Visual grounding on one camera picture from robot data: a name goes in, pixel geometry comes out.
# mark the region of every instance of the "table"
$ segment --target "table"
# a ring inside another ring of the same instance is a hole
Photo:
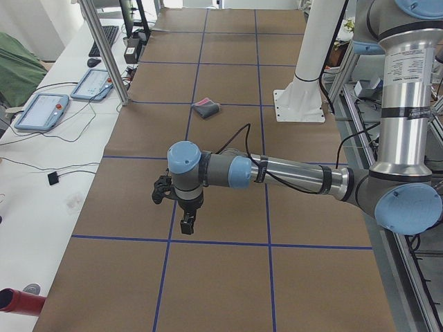
[[[103,25],[121,26],[122,23],[121,19],[102,20]],[[123,37],[120,32],[112,46],[121,73],[127,66],[123,57]],[[84,24],[39,86],[78,82],[88,69],[88,52],[92,42],[89,28]],[[96,68],[105,68],[105,65],[101,62]],[[52,86],[39,92],[69,94],[72,89],[73,85]],[[62,119],[72,116],[85,104],[71,100]],[[38,136],[0,146],[0,157],[41,168],[99,163],[118,117],[119,104],[117,93],[112,90],[102,102],[93,103],[93,109],[86,107],[50,132],[68,139],[76,138],[94,116],[94,110],[96,117],[76,142]],[[0,144],[17,139],[20,138],[8,129]],[[69,168],[59,174],[77,169],[94,172],[97,167]],[[4,194],[0,198],[0,215],[3,217],[0,224],[1,289],[21,290],[28,284],[36,283],[42,287],[40,294],[46,296],[53,283],[94,175],[83,172],[67,174],[60,178],[60,183],[50,186],[46,176],[49,172],[6,160],[0,163],[0,194]],[[37,321],[36,317],[6,313],[0,315],[0,331],[32,331]]]

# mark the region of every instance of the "white wall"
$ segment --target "white wall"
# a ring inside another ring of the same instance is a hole
[[[1,0],[0,30],[42,60],[56,60],[82,24],[69,0]]]
[[[42,3],[62,43],[66,46],[83,24],[80,5],[71,5],[69,0],[39,1]]]
[[[237,9],[296,9],[299,0],[224,0],[224,8]]]

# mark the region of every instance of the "blue tape line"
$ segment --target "blue tape line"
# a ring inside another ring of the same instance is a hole
[[[159,33],[203,33],[201,31],[168,31],[168,30],[153,30],[153,33],[159,32]],[[286,36],[298,36],[298,35],[304,35],[304,33],[209,33],[205,32],[209,35],[286,35]]]
[[[258,243],[258,242],[151,239],[144,237],[106,237],[100,235],[83,235],[83,234],[72,234],[71,237],[75,239],[91,239],[91,240],[104,240],[104,241],[137,241],[137,242],[161,242],[161,243],[170,242],[170,243],[204,244],[209,246],[269,247],[268,243]],[[289,243],[271,243],[271,247],[299,248],[299,249],[331,249],[331,250],[372,250],[372,247],[367,247],[367,246],[327,246],[327,245],[317,245],[317,244],[289,244]]]
[[[140,100],[132,100],[134,104],[160,104],[160,105],[191,105],[190,102],[142,102]]]
[[[198,65],[198,62],[170,62],[170,61],[139,61],[141,64],[193,64]],[[210,66],[258,66],[257,64],[230,64],[223,62],[200,62],[200,64],[210,65]],[[293,64],[260,64],[260,66],[268,67],[293,67]]]
[[[264,144],[264,118],[263,118],[263,101],[262,101],[262,82],[260,77],[260,53],[258,48],[258,29],[257,29],[257,10],[254,10],[255,22],[255,50],[257,53],[257,78],[258,78],[258,95],[260,100],[260,126],[262,130],[262,151],[266,154],[266,147]],[[264,199],[266,203],[266,226],[268,232],[268,257],[269,257],[269,287],[271,291],[271,313],[272,313],[272,331],[277,331],[277,318],[275,312],[275,292],[274,292],[274,272],[272,261],[272,238],[271,238],[271,218],[269,215],[269,195],[268,185],[264,185]]]
[[[312,244],[283,244],[273,243],[274,248],[299,248],[299,249],[333,249],[333,250],[372,250],[372,247],[360,246],[322,246]]]
[[[162,269],[162,272],[161,272],[159,296],[157,297],[157,305],[156,305],[156,309],[155,309],[154,323],[152,325],[152,332],[155,332],[157,330],[157,323],[159,321],[161,296],[163,294],[163,287],[165,285],[166,268],[168,267],[169,249],[170,249],[170,246],[171,246],[172,230],[174,229],[174,220],[175,220],[175,212],[176,212],[176,210],[177,210],[177,202],[175,201],[174,202],[174,207],[172,208],[172,217],[171,217],[171,224],[170,224],[170,227],[169,227],[168,244],[166,245],[165,260],[163,262],[163,269]]]
[[[112,240],[112,241],[138,241],[138,242],[168,242],[167,239],[147,239],[142,237],[102,237],[99,235],[72,234],[74,239]]]
[[[103,158],[115,158],[115,159],[147,159],[147,160],[167,160],[166,157],[150,157],[150,156],[114,156],[114,155],[109,155],[109,154],[105,154],[103,156]],[[309,165],[335,165],[335,163],[324,163],[321,161],[318,162],[314,162],[314,161],[304,161],[301,162],[304,164],[309,164]],[[338,165],[340,166],[348,166],[349,164],[347,163],[339,163]]]
[[[114,159],[147,159],[147,160],[167,160],[166,157],[144,157],[144,156],[112,156],[104,155],[103,158]]]
[[[187,243],[187,244],[206,244],[218,246],[243,246],[243,247],[267,247],[267,243],[252,243],[252,242],[229,242],[229,241],[201,241],[201,240],[171,240],[173,243]]]
[[[209,10],[206,10],[205,25],[203,27],[203,34],[201,35],[201,45],[200,45],[199,61],[197,62],[197,72],[195,73],[195,81],[194,81],[194,88],[192,90],[192,101],[191,101],[191,104],[194,104],[194,102],[195,102],[195,92],[197,90],[197,81],[199,80],[199,71],[200,71],[200,64],[201,64],[201,54],[203,52],[203,44],[204,44],[204,41],[205,41],[206,24],[208,23],[208,13],[209,13]],[[190,126],[191,126],[191,119],[192,119],[192,107],[190,107],[190,109],[189,109],[188,126],[186,127],[185,140],[188,140],[189,129],[190,129]]]

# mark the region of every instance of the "white pillar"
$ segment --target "white pillar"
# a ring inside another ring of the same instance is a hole
[[[324,122],[318,76],[345,0],[313,0],[296,74],[285,90],[274,91],[277,121]]]

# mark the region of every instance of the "label sticker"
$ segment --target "label sticker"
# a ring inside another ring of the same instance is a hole
[[[403,83],[427,83],[431,69],[427,59],[433,57],[432,48],[405,50],[386,56],[384,85]]]
[[[417,107],[408,110],[408,120],[430,118],[431,108],[430,107]]]

